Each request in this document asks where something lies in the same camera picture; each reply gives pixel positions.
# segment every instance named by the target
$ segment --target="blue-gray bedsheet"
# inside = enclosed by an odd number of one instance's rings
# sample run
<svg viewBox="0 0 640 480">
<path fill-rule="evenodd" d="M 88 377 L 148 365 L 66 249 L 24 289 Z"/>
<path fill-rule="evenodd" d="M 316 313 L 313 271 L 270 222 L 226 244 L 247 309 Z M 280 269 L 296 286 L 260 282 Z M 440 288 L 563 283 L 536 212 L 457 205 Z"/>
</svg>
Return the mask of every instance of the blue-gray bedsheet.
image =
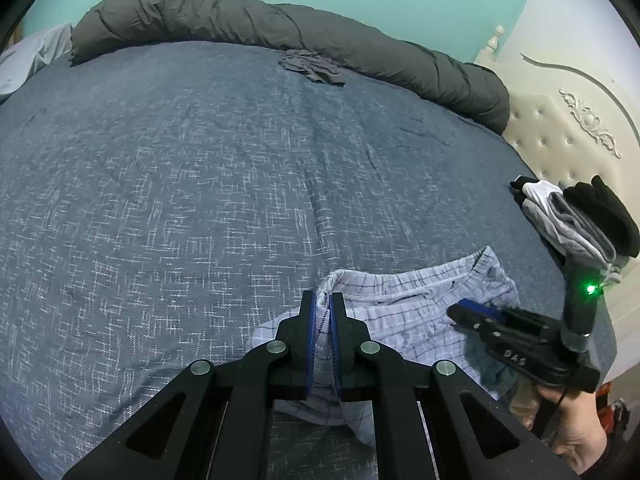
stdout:
<svg viewBox="0 0 640 480">
<path fill-rule="evenodd" d="M 490 245 L 523 306 L 562 275 L 512 200 L 501 137 L 412 92 L 204 42 L 59 59 L 0 106 L 0 416 L 59 479 L 197 358 L 329 272 L 401 272 Z M 613 334 L 596 331 L 608 367 Z M 346 428 L 276 416 L 271 478 L 368 478 Z"/>
</svg>

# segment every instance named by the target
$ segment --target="headboard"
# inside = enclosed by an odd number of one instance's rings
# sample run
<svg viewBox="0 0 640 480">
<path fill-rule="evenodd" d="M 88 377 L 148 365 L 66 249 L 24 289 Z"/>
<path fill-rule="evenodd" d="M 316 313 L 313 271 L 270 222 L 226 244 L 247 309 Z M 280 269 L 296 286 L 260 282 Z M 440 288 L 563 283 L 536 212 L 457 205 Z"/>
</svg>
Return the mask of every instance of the headboard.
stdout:
<svg viewBox="0 0 640 480">
<path fill-rule="evenodd" d="M 555 184 L 590 182 L 599 174 L 640 224 L 640 115 L 625 91 L 579 53 L 527 49 L 517 59 L 496 58 L 494 35 L 476 57 L 509 90 L 511 115 L 503 137 L 538 178 Z M 640 266 L 632 259 L 623 281 L 606 291 L 618 347 L 640 335 Z M 624 356 L 608 378 L 640 362 Z"/>
</svg>

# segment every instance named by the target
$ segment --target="person's arm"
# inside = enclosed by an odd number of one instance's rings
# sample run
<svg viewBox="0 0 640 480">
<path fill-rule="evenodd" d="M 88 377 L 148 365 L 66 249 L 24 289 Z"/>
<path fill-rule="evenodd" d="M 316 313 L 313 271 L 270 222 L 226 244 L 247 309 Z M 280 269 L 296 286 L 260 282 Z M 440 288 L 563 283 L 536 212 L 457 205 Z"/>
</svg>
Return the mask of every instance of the person's arm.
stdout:
<svg viewBox="0 0 640 480">
<path fill-rule="evenodd" d="M 534 386 L 529 380 L 520 381 L 510 410 L 528 429 L 533 427 L 540 400 L 544 397 L 557 404 L 562 392 Z M 550 444 L 551 451 L 560 455 L 578 474 L 589 469 L 607 447 L 605 434 L 596 409 L 596 395 L 569 391 L 559 406 L 561 413 L 558 431 Z"/>
</svg>

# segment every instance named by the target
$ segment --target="triangular cutout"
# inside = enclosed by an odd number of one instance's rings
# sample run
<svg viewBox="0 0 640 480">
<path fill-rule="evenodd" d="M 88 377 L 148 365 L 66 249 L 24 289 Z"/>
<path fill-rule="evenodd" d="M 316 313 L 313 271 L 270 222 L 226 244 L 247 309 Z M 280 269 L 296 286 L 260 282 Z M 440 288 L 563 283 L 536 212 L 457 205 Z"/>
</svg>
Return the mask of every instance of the triangular cutout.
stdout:
<svg viewBox="0 0 640 480">
<path fill-rule="evenodd" d="M 460 393 L 460 401 L 485 458 L 496 458 L 520 445 L 514 434 L 505 428 L 471 393 Z"/>
<path fill-rule="evenodd" d="M 158 460 L 169 441 L 169 435 L 186 399 L 184 393 L 174 395 L 127 439 L 127 447 Z"/>
</svg>

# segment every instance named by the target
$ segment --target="silver bolt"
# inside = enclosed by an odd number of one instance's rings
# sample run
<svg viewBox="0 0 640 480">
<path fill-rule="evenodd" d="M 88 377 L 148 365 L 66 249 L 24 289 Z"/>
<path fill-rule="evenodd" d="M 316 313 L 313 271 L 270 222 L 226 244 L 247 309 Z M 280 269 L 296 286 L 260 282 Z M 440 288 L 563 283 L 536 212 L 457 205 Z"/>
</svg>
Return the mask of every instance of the silver bolt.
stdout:
<svg viewBox="0 0 640 480">
<path fill-rule="evenodd" d="M 436 364 L 436 371 L 441 375 L 453 375 L 456 371 L 456 365 L 451 361 L 440 361 Z"/>
<path fill-rule="evenodd" d="M 360 350 L 364 354 L 377 354 L 380 352 L 380 345 L 375 341 L 365 341 L 360 345 Z"/>
<path fill-rule="evenodd" d="M 274 339 L 267 343 L 267 352 L 271 354 L 281 354 L 287 349 L 287 344 L 283 341 Z"/>
<path fill-rule="evenodd" d="M 190 370 L 193 375 L 206 375 L 211 370 L 211 365 L 206 361 L 196 361 L 191 365 Z"/>
</svg>

